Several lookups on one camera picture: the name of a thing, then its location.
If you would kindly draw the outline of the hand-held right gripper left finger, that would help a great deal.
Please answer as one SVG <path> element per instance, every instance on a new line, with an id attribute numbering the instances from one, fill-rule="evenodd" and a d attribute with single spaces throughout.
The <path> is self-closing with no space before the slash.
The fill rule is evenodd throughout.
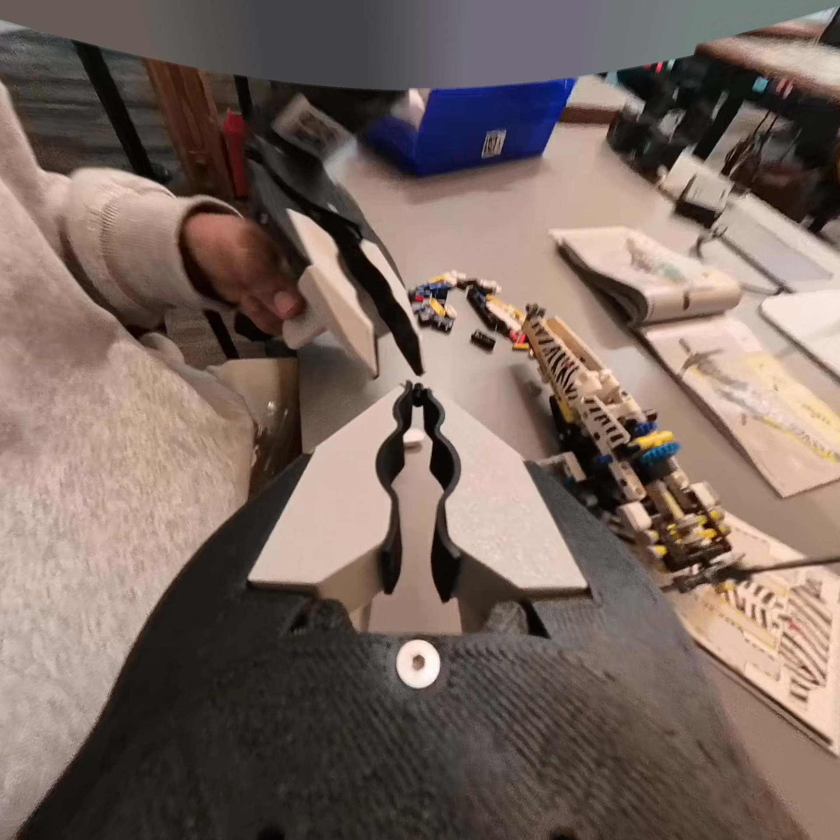
<path id="1" fill-rule="evenodd" d="M 394 482 L 413 409 L 413 386 L 398 386 L 313 450 L 248 573 L 251 589 L 339 603 L 369 629 L 373 601 L 402 570 Z"/>

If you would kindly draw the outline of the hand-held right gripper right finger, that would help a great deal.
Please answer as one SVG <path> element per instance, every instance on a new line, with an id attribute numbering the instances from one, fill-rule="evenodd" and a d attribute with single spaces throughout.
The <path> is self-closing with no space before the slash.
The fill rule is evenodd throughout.
<path id="1" fill-rule="evenodd" d="M 443 393 L 422 389 L 429 468 L 442 490 L 431 564 L 464 632 L 504 602 L 587 595 L 589 585 L 526 461 Z"/>

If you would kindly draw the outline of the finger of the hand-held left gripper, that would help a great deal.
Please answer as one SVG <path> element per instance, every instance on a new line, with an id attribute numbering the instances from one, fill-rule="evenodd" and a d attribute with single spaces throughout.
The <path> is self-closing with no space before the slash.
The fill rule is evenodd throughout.
<path id="1" fill-rule="evenodd" d="M 424 350 L 407 289 L 384 249 L 368 238 L 341 246 L 350 277 L 362 291 L 363 305 L 374 315 L 374 334 L 393 338 L 416 375 L 425 373 Z"/>
<path id="2" fill-rule="evenodd" d="M 299 350 L 330 333 L 371 377 L 377 377 L 374 324 L 342 267 L 338 245 L 310 217 L 291 209 L 287 215 L 309 261 L 297 284 L 306 306 L 301 315 L 287 320 L 287 347 Z"/>

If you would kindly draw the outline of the pile of loose lego pieces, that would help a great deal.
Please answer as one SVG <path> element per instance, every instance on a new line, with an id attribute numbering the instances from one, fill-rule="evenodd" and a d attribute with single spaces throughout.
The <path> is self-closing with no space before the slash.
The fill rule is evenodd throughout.
<path id="1" fill-rule="evenodd" d="M 501 292 L 501 285 L 494 280 L 449 270 L 410 288 L 408 300 L 420 328 L 450 334 L 458 318 L 453 301 L 460 293 L 479 321 L 476 329 L 488 333 L 497 343 L 499 340 L 507 341 L 513 352 L 530 353 L 530 342 L 523 328 L 525 313 L 504 301 Z"/>

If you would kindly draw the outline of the zebra striped lego helicopter model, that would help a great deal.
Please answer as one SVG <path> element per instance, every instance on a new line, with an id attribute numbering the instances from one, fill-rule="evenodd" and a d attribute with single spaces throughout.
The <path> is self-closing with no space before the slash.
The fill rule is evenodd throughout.
<path id="1" fill-rule="evenodd" d="M 544 308 L 528 305 L 521 328 L 549 388 L 560 442 L 560 453 L 544 467 L 668 576 L 667 592 L 838 564 L 838 553 L 750 560 L 736 546 L 718 496 L 681 468 L 679 443 L 658 427 L 656 411 L 644 410 L 585 342 L 563 321 L 547 318 Z"/>

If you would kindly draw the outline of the person's left hand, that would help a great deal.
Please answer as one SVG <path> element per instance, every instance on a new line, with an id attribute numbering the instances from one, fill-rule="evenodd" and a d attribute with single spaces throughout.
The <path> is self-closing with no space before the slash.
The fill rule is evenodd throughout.
<path id="1" fill-rule="evenodd" d="M 199 212 L 183 223 L 186 275 L 205 299 L 236 310 L 268 335 L 303 315 L 306 302 L 278 243 L 252 220 Z"/>

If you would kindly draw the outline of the red canister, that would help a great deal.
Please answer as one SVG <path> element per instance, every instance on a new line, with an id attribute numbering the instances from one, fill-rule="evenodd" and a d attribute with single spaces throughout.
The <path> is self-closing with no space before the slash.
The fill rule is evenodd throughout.
<path id="1" fill-rule="evenodd" d="M 239 112 L 228 108 L 221 122 L 221 128 L 235 197 L 246 199 L 249 194 L 249 184 L 245 171 L 245 145 L 248 139 L 245 119 Z"/>

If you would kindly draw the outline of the clear plastic bag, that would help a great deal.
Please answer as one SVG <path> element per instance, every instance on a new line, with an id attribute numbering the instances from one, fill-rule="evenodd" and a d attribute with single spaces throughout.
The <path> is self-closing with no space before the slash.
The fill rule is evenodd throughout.
<path id="1" fill-rule="evenodd" d="M 300 454 L 299 404 L 269 401 L 262 422 L 256 427 L 250 494 L 258 495 Z"/>

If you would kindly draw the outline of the blue plastic bin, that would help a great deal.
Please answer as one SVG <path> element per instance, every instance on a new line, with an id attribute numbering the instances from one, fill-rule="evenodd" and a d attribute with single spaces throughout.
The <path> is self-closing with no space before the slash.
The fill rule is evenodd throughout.
<path id="1" fill-rule="evenodd" d="M 415 177 L 540 157 L 575 77 L 496 87 L 432 89 L 414 119 L 395 112 L 373 124 L 365 144 Z"/>

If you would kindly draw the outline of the open helicopter instruction booklet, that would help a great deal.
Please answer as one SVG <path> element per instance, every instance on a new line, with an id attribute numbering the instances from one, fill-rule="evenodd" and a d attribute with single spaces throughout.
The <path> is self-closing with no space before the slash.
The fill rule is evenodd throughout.
<path id="1" fill-rule="evenodd" d="M 640 330 L 781 498 L 837 483 L 839 416 L 729 316 Z"/>

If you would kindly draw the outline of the zebra striped sticker sheet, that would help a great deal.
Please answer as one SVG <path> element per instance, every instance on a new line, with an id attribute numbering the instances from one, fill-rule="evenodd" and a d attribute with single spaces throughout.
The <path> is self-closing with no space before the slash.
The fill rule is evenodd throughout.
<path id="1" fill-rule="evenodd" d="M 739 518 L 729 521 L 744 564 L 770 572 L 668 598 L 699 646 L 838 756 L 838 576 L 823 567 L 782 569 L 802 554 Z"/>

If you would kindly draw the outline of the dark office furniture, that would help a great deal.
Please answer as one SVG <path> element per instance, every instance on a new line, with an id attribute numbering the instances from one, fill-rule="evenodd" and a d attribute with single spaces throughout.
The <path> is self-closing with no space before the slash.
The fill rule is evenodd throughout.
<path id="1" fill-rule="evenodd" d="M 817 28 L 773 24 L 708 41 L 686 57 L 619 70 L 642 105 L 616 115 L 607 141 L 653 177 L 679 154 L 708 161 L 744 106 L 761 112 L 721 174 L 819 234 L 838 220 L 838 13 Z"/>

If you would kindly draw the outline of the white flat rounded pad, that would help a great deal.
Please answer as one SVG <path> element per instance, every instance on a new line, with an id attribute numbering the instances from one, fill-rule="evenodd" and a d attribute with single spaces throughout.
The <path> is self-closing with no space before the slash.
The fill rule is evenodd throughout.
<path id="1" fill-rule="evenodd" d="M 839 290 L 779 295 L 764 300 L 761 316 L 839 380 Z"/>

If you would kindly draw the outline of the grey flat device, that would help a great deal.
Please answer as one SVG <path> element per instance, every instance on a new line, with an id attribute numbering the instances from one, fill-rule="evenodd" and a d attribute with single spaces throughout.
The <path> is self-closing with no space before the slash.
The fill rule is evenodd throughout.
<path id="1" fill-rule="evenodd" d="M 783 289 L 838 288 L 838 252 L 755 196 L 730 201 L 718 228 L 731 250 Z"/>

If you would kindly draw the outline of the wooden post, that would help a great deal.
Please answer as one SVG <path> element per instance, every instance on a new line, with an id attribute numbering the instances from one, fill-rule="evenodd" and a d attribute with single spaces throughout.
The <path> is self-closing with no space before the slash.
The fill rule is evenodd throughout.
<path id="1" fill-rule="evenodd" d="M 235 199 L 216 102 L 204 70 L 143 58 L 185 181 L 194 193 Z"/>

